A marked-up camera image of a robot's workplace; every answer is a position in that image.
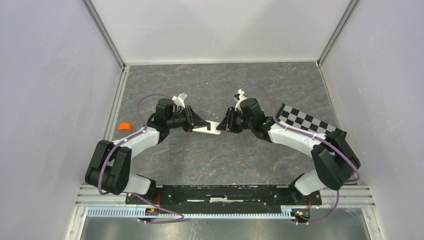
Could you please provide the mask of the red white remote control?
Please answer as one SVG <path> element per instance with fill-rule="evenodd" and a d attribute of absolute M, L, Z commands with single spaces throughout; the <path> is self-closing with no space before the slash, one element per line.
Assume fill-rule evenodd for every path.
<path fill-rule="evenodd" d="M 194 128 L 192 131 L 195 132 L 195 133 L 203 133 L 203 134 L 211 134 L 211 135 L 220 135 L 221 134 L 221 131 L 217 129 L 217 127 L 220 124 L 219 122 L 209 121 L 209 120 L 207 120 L 207 122 L 209 123 L 209 125 Z"/>

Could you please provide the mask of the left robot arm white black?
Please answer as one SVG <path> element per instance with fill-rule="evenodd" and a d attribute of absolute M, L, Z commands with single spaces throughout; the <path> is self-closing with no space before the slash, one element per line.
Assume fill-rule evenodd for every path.
<path fill-rule="evenodd" d="M 137 193 L 145 204 L 153 203 L 157 190 L 152 180 L 131 174 L 134 157 L 150 147 L 163 142 L 171 129 L 182 128 L 185 132 L 214 132 L 210 121 L 198 116 L 183 99 L 159 99 L 146 125 L 135 133 L 115 140 L 101 140 L 97 143 L 85 174 L 85 183 L 96 187 L 101 195 Z"/>

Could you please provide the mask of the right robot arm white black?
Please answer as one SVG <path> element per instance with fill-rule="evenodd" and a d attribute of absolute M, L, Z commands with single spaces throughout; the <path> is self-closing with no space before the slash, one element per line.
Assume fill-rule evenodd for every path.
<path fill-rule="evenodd" d="M 297 177 L 288 191 L 295 204 L 302 204 L 318 190 L 338 191 L 353 175 L 359 175 L 360 161 L 340 131 L 321 134 L 287 125 L 274 116 L 266 116 L 255 98 L 246 98 L 230 107 L 217 130 L 250 130 L 260 140 L 290 147 L 310 157 L 314 170 Z"/>

